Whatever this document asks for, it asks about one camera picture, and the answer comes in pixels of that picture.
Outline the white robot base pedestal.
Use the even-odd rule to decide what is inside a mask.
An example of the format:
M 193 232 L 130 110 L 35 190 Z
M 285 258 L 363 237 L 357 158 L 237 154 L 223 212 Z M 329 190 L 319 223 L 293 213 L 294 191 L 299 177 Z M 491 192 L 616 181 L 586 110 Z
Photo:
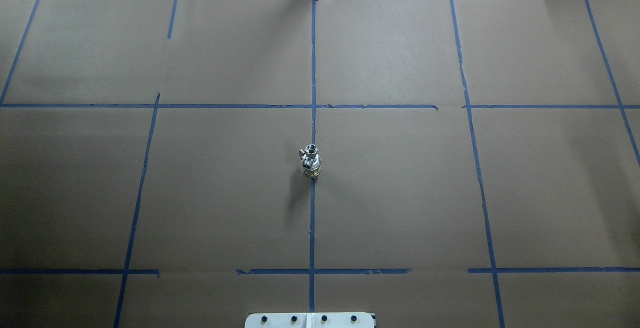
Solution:
M 245 328 L 376 328 L 375 314 L 368 312 L 304 312 L 250 314 Z

